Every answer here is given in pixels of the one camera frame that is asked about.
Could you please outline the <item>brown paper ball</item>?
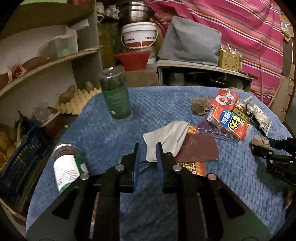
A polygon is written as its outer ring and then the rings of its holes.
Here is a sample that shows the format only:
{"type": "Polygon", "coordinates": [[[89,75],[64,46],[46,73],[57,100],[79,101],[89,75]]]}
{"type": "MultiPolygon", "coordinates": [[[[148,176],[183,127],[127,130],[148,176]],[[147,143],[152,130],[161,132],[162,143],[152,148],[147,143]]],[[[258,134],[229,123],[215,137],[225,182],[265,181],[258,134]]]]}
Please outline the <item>brown paper ball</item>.
{"type": "Polygon", "coordinates": [[[256,135],[251,141],[251,147],[252,149],[254,149],[254,147],[262,147],[265,149],[269,149],[270,148],[269,140],[265,137],[256,135]]]}

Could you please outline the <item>grey cloth rag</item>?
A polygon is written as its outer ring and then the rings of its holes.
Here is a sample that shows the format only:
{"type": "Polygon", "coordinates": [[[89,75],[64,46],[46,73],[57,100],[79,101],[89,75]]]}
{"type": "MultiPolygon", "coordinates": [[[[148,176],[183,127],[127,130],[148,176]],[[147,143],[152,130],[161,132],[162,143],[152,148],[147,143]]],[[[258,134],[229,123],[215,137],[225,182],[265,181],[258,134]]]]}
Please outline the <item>grey cloth rag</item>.
{"type": "Polygon", "coordinates": [[[161,142],[163,152],[170,152],[177,156],[189,129],[190,124],[186,121],[176,120],[155,131],[144,133],[143,139],[147,145],[146,160],[156,162],[156,145],[161,142]]]}

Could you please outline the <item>silver black snack packet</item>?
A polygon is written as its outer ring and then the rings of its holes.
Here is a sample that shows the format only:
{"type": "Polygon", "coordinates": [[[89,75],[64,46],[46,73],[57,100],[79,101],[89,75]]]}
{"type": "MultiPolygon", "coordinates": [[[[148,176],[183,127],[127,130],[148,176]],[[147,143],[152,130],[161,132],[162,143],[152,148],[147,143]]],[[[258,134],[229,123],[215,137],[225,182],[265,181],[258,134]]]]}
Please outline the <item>silver black snack packet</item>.
{"type": "Polygon", "coordinates": [[[262,111],[262,109],[249,96],[244,100],[246,113],[252,125],[267,137],[272,125],[272,120],[262,111]]]}

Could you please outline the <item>red noodle snack packet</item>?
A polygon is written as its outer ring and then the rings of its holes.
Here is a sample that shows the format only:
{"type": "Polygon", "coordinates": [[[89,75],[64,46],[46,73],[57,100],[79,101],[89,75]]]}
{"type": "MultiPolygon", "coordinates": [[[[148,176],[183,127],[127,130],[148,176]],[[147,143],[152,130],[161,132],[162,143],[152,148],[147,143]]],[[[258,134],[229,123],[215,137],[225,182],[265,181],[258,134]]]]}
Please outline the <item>red noodle snack packet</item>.
{"type": "Polygon", "coordinates": [[[237,114],[220,106],[212,108],[207,116],[207,121],[217,128],[229,132],[240,141],[245,139],[252,129],[252,126],[237,114]]]}

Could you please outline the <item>dark red scouring pad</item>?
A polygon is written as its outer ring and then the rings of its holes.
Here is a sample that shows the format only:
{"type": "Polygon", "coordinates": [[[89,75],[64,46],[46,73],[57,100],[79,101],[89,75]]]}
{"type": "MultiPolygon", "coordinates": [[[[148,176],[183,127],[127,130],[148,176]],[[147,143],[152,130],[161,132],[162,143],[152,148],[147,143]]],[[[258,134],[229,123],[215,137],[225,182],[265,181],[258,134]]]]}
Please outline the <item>dark red scouring pad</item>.
{"type": "Polygon", "coordinates": [[[176,163],[203,163],[219,159],[216,140],[212,135],[188,133],[175,156],[176,163]]]}

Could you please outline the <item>blue quilted table cloth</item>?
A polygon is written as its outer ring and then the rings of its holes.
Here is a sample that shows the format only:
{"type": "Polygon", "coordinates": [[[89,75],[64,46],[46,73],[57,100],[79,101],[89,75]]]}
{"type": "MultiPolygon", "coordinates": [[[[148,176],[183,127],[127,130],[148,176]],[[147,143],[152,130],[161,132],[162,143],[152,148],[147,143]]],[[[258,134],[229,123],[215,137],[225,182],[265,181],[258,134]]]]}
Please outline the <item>blue quilted table cloth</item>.
{"type": "MultiPolygon", "coordinates": [[[[175,196],[163,194],[157,167],[146,161],[143,134],[172,121],[198,123],[191,110],[195,97],[214,98],[218,89],[201,86],[131,88],[133,118],[113,121],[102,94],[88,101],[83,111],[63,134],[60,142],[75,144],[87,158],[92,175],[105,172],[140,144],[141,165],[135,193],[121,194],[121,240],[176,240],[177,206],[175,196]]],[[[287,185],[266,171],[264,159],[252,154],[250,142],[259,131],[251,130],[241,142],[217,140],[219,159],[208,162],[206,170],[216,174],[275,235],[285,223],[283,192],[287,185]]]]}

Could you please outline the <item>white-labelled lying jar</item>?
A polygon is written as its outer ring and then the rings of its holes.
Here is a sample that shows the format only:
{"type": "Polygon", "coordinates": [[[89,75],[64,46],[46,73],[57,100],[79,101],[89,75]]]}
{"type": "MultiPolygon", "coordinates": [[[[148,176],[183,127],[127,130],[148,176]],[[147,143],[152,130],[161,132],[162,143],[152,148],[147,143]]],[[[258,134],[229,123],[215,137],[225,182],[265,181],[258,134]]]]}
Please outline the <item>white-labelled lying jar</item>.
{"type": "Polygon", "coordinates": [[[52,152],[53,168],[59,193],[62,193],[77,178],[89,176],[86,158],[80,150],[71,143],[62,143],[52,152]]]}

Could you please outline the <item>purple blister pack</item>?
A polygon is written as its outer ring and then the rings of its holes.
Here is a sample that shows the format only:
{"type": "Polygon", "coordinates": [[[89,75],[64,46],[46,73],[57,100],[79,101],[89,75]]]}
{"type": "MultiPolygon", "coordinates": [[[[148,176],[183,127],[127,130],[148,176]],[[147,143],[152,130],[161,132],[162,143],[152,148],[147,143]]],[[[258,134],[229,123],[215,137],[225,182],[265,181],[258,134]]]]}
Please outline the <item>purple blister pack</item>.
{"type": "Polygon", "coordinates": [[[196,123],[195,127],[198,129],[199,133],[201,133],[201,134],[212,135],[215,138],[222,139],[225,141],[232,140],[236,143],[239,142],[238,138],[236,138],[229,131],[215,126],[213,123],[211,123],[210,121],[208,121],[206,119],[201,120],[198,123],[196,123]]]}

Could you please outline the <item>yellow red small box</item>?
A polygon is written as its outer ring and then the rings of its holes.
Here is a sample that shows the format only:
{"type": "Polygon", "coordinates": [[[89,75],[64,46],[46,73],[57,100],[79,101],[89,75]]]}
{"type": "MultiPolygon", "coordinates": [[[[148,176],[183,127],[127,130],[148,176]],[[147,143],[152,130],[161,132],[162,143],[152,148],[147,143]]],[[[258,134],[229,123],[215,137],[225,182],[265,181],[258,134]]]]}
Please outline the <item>yellow red small box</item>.
{"type": "Polygon", "coordinates": [[[232,111],[247,123],[255,127],[257,126],[257,120],[253,119],[252,114],[251,116],[249,116],[249,114],[247,113],[246,105],[243,102],[237,100],[232,111]]]}

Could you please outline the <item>crumpled brown paper piece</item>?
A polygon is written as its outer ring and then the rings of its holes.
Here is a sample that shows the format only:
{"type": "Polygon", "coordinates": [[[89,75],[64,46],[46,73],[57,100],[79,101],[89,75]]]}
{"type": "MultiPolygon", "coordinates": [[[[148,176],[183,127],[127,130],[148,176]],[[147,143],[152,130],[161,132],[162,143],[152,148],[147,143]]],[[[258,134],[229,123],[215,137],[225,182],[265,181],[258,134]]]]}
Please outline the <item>crumpled brown paper piece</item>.
{"type": "Polygon", "coordinates": [[[191,100],[191,110],[195,115],[205,115],[211,110],[211,108],[212,104],[208,96],[193,98],[191,100]]]}

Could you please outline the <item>yellow egg tray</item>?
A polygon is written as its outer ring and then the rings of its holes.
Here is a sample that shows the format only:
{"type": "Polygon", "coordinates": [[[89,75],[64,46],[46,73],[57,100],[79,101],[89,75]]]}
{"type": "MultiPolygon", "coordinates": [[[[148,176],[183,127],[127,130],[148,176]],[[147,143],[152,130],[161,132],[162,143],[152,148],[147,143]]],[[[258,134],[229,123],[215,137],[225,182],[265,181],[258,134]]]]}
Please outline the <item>yellow egg tray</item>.
{"type": "Polygon", "coordinates": [[[86,103],[96,94],[101,93],[101,89],[94,88],[89,92],[86,89],[77,90],[74,96],[69,102],[57,104],[55,109],[59,111],[60,114],[81,114],[82,109],[85,107],[86,103]]]}

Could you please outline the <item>red heart snack packet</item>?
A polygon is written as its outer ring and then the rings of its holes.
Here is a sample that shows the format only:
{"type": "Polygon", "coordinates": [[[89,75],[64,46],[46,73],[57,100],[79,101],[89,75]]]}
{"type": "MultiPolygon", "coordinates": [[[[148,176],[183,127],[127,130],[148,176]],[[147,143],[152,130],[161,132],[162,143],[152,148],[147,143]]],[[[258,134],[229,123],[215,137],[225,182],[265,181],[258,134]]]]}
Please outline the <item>red heart snack packet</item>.
{"type": "Polygon", "coordinates": [[[217,95],[210,101],[212,105],[222,107],[225,110],[232,111],[238,100],[239,95],[229,89],[222,88],[217,95]]]}

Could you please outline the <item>green glass jar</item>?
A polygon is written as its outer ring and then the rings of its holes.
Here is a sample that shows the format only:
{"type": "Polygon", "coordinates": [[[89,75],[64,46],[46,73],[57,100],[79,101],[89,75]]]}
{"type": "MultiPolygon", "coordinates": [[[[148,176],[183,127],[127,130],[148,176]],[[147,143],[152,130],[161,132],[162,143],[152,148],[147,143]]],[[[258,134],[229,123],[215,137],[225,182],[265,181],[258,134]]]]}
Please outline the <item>green glass jar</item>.
{"type": "Polygon", "coordinates": [[[114,66],[104,69],[99,76],[100,87],[107,109],[111,117],[120,122],[130,120],[133,114],[123,72],[122,66],[114,66]]]}

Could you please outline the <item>black plastic crate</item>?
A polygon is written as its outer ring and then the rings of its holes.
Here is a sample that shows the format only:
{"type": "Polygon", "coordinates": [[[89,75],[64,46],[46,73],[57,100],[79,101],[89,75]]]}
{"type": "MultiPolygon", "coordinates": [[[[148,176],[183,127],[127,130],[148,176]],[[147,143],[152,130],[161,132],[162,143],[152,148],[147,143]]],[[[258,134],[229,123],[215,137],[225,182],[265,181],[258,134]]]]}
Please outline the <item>black plastic crate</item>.
{"type": "Polygon", "coordinates": [[[34,120],[24,118],[18,124],[24,139],[1,171],[1,199],[11,208],[22,212],[28,179],[34,166],[50,152],[53,141],[34,120]]]}

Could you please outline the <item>low wooden side table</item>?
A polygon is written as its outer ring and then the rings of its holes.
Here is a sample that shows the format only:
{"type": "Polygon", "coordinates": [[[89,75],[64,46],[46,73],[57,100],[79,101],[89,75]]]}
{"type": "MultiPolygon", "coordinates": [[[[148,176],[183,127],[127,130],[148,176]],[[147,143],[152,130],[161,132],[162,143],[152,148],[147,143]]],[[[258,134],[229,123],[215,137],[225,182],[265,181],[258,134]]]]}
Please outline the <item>low wooden side table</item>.
{"type": "Polygon", "coordinates": [[[241,71],[184,61],[159,60],[156,65],[160,86],[206,86],[250,92],[252,81],[257,79],[241,71]]]}

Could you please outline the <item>red plastic basket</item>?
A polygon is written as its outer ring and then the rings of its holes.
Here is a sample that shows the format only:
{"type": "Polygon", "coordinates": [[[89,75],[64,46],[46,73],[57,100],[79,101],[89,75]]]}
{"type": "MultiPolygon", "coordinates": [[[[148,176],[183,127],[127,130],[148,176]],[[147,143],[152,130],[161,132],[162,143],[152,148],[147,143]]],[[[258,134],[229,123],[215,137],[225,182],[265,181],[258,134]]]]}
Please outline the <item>red plastic basket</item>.
{"type": "Polygon", "coordinates": [[[125,71],[144,70],[151,54],[150,50],[118,53],[117,57],[125,71]]]}

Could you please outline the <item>yellow chopstick holder box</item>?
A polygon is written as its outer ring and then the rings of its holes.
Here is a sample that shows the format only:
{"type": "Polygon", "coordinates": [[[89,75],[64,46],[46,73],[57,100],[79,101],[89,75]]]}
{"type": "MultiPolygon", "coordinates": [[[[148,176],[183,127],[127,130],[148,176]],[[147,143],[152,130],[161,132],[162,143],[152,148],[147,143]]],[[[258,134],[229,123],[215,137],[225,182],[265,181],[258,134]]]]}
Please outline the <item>yellow chopstick holder box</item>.
{"type": "Polygon", "coordinates": [[[236,49],[233,50],[229,44],[227,46],[220,45],[218,61],[220,68],[238,72],[241,68],[241,61],[242,56],[236,49]]]}

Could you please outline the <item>grey fabric cover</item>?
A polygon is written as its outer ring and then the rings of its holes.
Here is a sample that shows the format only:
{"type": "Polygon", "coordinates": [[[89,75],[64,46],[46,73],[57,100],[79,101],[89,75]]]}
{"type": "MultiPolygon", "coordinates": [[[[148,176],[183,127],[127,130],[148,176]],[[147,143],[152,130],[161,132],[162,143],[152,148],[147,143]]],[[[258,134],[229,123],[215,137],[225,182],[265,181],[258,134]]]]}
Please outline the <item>grey fabric cover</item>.
{"type": "Polygon", "coordinates": [[[218,66],[222,33],[193,20],[174,16],[159,51],[159,58],[218,66]]]}

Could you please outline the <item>striped pink curtain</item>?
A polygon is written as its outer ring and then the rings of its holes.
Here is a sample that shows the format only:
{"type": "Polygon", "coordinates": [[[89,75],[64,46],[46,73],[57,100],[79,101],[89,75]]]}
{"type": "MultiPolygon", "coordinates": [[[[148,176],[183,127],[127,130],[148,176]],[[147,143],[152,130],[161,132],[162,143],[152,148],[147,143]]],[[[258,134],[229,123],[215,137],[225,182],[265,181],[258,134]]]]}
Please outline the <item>striped pink curtain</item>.
{"type": "Polygon", "coordinates": [[[221,32],[221,44],[238,50],[242,69],[257,76],[251,93],[269,104],[280,84],[283,36],[275,1],[145,1],[164,35],[174,16],[221,32]]]}

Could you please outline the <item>white plastic bucket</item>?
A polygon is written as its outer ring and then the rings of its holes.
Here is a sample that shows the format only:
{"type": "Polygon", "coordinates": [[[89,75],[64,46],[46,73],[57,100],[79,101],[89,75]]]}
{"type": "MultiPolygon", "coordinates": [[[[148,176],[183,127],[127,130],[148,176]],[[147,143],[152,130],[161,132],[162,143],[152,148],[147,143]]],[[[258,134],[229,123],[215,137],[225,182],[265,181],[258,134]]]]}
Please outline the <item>white plastic bucket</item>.
{"type": "Polygon", "coordinates": [[[121,42],[128,49],[141,49],[152,46],[158,37],[156,24],[136,22],[124,25],[121,30],[121,42]]]}

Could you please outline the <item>wooden corner shelf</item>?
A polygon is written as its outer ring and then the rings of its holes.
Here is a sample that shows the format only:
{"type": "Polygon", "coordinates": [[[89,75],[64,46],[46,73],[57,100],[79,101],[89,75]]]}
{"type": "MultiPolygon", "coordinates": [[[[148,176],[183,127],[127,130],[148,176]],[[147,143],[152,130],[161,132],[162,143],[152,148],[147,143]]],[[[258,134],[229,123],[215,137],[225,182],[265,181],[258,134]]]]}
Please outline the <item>wooden corner shelf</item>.
{"type": "Polygon", "coordinates": [[[1,31],[1,123],[13,126],[69,87],[99,87],[95,1],[24,1],[1,31]]]}

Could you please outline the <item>steel pot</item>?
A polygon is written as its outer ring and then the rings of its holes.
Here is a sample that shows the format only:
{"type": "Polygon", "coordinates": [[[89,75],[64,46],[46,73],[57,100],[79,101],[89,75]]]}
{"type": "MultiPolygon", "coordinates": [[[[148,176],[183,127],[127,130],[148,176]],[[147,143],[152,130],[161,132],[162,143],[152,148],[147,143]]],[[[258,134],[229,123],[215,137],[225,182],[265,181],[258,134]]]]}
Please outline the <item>steel pot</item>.
{"type": "Polygon", "coordinates": [[[125,24],[149,22],[151,9],[141,1],[131,1],[119,7],[119,20],[125,24]]]}

